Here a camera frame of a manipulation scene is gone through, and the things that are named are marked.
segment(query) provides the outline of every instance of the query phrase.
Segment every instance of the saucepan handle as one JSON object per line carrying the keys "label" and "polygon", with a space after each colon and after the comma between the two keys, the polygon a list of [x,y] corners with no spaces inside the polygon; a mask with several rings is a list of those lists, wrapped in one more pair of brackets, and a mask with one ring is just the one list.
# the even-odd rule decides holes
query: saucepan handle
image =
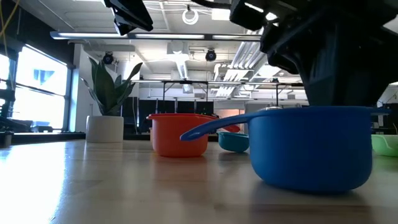
{"label": "saucepan handle", "polygon": [[233,124],[247,123],[251,118],[256,116],[256,113],[251,113],[210,121],[187,131],[186,133],[181,135],[180,139],[182,141],[196,140],[204,136],[205,134],[212,132],[213,130],[217,130],[219,128],[223,128],[225,126],[230,126]]}

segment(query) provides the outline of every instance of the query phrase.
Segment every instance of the fluorescent light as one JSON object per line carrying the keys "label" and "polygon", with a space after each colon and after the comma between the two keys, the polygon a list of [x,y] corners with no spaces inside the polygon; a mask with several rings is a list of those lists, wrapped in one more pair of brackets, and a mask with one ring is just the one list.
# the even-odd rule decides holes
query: fluorescent light
{"label": "fluorescent light", "polygon": [[268,14],[266,15],[266,19],[268,20],[268,21],[271,21],[271,20],[274,20],[274,19],[277,19],[278,17],[274,14],[274,13],[272,13],[272,12],[268,12]]}
{"label": "fluorescent light", "polygon": [[250,7],[250,8],[252,8],[252,9],[254,9],[254,10],[257,10],[257,11],[259,11],[259,12],[264,12],[264,10],[262,10],[261,8],[259,8],[259,7],[257,7],[257,6],[253,6],[253,5],[250,4],[250,3],[245,2],[244,4],[245,4],[247,7]]}
{"label": "fluorescent light", "polygon": [[52,38],[60,39],[126,39],[127,35],[120,36],[116,33],[84,33],[84,32],[51,32]]}
{"label": "fluorescent light", "polygon": [[203,34],[135,34],[137,39],[204,39]]}
{"label": "fluorescent light", "polygon": [[261,82],[250,82],[250,83],[246,83],[247,85],[276,85],[279,83],[261,83]]}
{"label": "fluorescent light", "polygon": [[260,41],[260,35],[213,35],[214,40]]}
{"label": "fluorescent light", "polygon": [[241,85],[241,82],[208,82],[209,84]]}
{"label": "fluorescent light", "polygon": [[229,21],[229,15],[231,11],[229,9],[212,9],[211,19],[218,21]]}

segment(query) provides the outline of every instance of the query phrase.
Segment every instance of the green leaves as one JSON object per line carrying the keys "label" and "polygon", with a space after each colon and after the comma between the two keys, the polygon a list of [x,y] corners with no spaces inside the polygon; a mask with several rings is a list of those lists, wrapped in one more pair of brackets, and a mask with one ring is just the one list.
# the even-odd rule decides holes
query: green leaves
{"label": "green leaves", "polygon": [[85,85],[87,86],[88,92],[90,93],[90,96],[92,97],[92,99],[94,99],[94,100],[97,102],[98,108],[99,108],[99,111],[101,112],[101,114],[104,114],[104,113],[103,113],[104,105],[99,101],[98,97],[95,95],[94,90],[92,90],[92,89],[90,88],[88,82],[87,82],[84,78],[80,77],[80,79],[83,80],[83,82],[84,82]]}
{"label": "green leaves", "polygon": [[90,60],[90,63],[91,63],[91,77],[93,79],[93,83],[95,83],[98,64],[94,61],[94,59],[92,59],[90,57],[88,59]]}
{"label": "green leaves", "polygon": [[93,79],[94,87],[90,88],[88,82],[81,78],[87,86],[91,97],[97,102],[99,110],[105,116],[119,116],[118,111],[124,100],[132,92],[135,83],[130,83],[134,75],[139,73],[142,63],[137,64],[126,81],[122,82],[122,76],[118,75],[113,82],[112,76],[106,70],[103,61],[96,63],[92,58],[89,58],[91,63],[91,77]]}
{"label": "green leaves", "polygon": [[139,70],[141,69],[142,63],[138,63],[131,71],[129,77],[127,78],[126,81],[122,83],[119,87],[116,88],[116,94],[118,96],[122,96],[124,92],[126,91],[128,85],[130,84],[130,80],[133,78],[134,75],[137,75]]}
{"label": "green leaves", "polygon": [[117,88],[122,85],[122,75],[118,75],[114,81],[114,87]]}
{"label": "green leaves", "polygon": [[99,101],[104,105],[105,111],[116,104],[116,92],[111,75],[106,71],[104,62],[100,61],[94,83],[94,92]]}

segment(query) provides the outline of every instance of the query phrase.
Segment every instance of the orange bowl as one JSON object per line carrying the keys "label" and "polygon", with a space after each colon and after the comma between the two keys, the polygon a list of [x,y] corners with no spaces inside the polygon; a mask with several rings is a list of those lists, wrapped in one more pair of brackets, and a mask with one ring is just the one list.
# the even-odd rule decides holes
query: orange bowl
{"label": "orange bowl", "polygon": [[180,136],[212,119],[195,115],[149,116],[152,120],[152,146],[165,157],[197,157],[207,149],[208,135],[194,141],[181,141]]}

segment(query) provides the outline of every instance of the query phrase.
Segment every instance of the white ceiling beam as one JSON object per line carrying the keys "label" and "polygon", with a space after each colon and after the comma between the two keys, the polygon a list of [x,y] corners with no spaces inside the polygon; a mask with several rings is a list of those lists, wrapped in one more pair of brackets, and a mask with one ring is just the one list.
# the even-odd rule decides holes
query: white ceiling beam
{"label": "white ceiling beam", "polygon": [[100,52],[135,52],[134,45],[124,44],[106,44],[106,45],[84,45],[85,51],[100,51]]}

